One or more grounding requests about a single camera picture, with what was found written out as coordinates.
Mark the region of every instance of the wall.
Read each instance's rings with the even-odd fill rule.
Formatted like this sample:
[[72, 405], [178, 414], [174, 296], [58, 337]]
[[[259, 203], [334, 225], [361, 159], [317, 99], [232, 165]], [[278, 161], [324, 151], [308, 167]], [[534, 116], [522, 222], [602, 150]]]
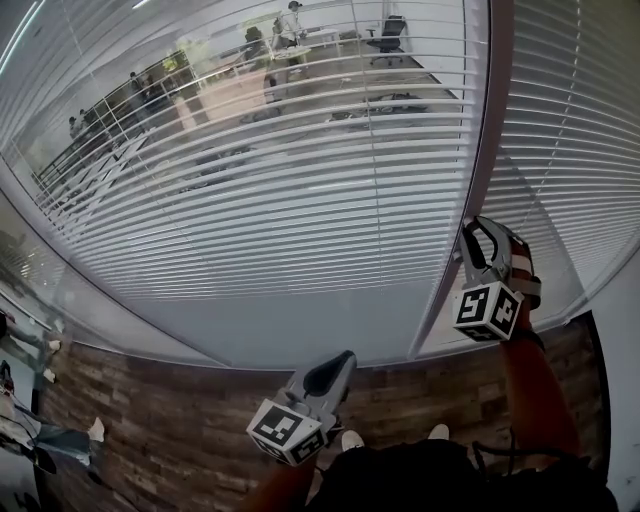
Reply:
[[404, 51], [416, 53], [413, 58], [440, 82], [451, 84], [451, 91], [461, 98], [462, 92], [455, 86], [464, 83], [465, 17], [462, 0], [392, 2], [390, 7], [391, 14], [404, 16], [407, 21], [404, 35], [409, 38], [403, 41]]
[[640, 252], [593, 297], [611, 396], [609, 488], [621, 512], [640, 505]]

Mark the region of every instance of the wood-patterned floor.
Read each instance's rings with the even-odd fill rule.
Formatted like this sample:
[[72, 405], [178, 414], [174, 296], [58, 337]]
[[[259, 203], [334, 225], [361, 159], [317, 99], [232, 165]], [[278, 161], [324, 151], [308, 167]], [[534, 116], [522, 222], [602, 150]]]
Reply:
[[[597, 465], [605, 434], [588, 331], [574, 323], [543, 338], [586, 454]], [[268, 468], [270, 460], [244, 430], [263, 398], [287, 380], [285, 373], [178, 366], [77, 344], [56, 357], [54, 370], [59, 383], [43, 392], [41, 414], [78, 429], [102, 418], [107, 434], [97, 466], [117, 492], [97, 486], [75, 462], [55, 457], [58, 474], [46, 477], [44, 510], [56, 509], [46, 505], [52, 497], [69, 512], [132, 510], [120, 494], [141, 511], [228, 511]], [[418, 441], [443, 422], [454, 441], [507, 448], [506, 407], [499, 353], [485, 349], [358, 370], [341, 416], [373, 447]], [[338, 445], [325, 450], [321, 466], [330, 463]], [[507, 464], [490, 455], [485, 461], [493, 471]]]

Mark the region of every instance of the metal frame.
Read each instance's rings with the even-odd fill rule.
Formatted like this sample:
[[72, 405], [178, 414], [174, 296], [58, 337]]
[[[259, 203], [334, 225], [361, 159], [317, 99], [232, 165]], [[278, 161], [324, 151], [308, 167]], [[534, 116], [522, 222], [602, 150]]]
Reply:
[[430, 307], [426, 311], [411, 344], [407, 355], [409, 360], [416, 359], [420, 353], [458, 274], [460, 262], [456, 261], [454, 254], [455, 248], [458, 246], [460, 230], [470, 217], [479, 215], [482, 210], [502, 136], [502, 126], [511, 82], [514, 2], [513, 0], [487, 1], [489, 11], [488, 71], [480, 142], [453, 250], [449, 255], [442, 279], [432, 296], [433, 300], [431, 300]]

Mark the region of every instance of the ceiling light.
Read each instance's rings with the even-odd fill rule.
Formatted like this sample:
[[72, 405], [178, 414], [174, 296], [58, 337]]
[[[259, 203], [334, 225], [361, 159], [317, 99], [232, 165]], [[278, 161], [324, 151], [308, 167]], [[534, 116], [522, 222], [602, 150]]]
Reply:
[[18, 25], [18, 28], [11, 36], [11, 39], [9, 39], [9, 44], [7, 44], [7, 47], [4, 49], [4, 52], [2, 52], [2, 56], [0, 57], [0, 75], [4, 71], [4, 68], [7, 65], [7, 62], [9, 62], [9, 59], [11, 58], [13, 51], [18, 46], [20, 39], [22, 39], [22, 36], [27, 31], [27, 28], [29, 28], [29, 25], [31, 25], [31, 22], [38, 15], [38, 12], [40, 12], [40, 9], [44, 5], [45, 1], [46, 0], [42, 0], [42, 2], [40, 2], [40, 5], [38, 5], [38, 2], [35, 2], [29, 8], [29, 10], [27, 11], [27, 14], [25, 14], [24, 18], [22, 18], [20, 25]]
[[138, 7], [142, 7], [144, 4], [146, 4], [147, 2], [150, 2], [151, 0], [141, 0], [140, 2], [138, 2], [136, 5], [133, 6], [134, 9], [137, 9]]

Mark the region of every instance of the table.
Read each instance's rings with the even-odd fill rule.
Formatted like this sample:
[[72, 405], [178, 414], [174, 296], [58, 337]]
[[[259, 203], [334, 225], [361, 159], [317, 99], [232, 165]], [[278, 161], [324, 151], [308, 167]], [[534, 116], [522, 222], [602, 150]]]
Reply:
[[283, 48], [273, 54], [273, 60], [288, 60], [300, 57], [302, 62], [307, 63], [307, 53], [311, 51], [311, 48], [306, 46], [291, 46], [290, 48]]
[[307, 32], [307, 36], [304, 38], [305, 43], [309, 39], [320, 39], [327, 46], [327, 42], [332, 42], [336, 45], [336, 52], [338, 57], [342, 57], [342, 47], [340, 46], [340, 33], [335, 28], [323, 28], [314, 32]]

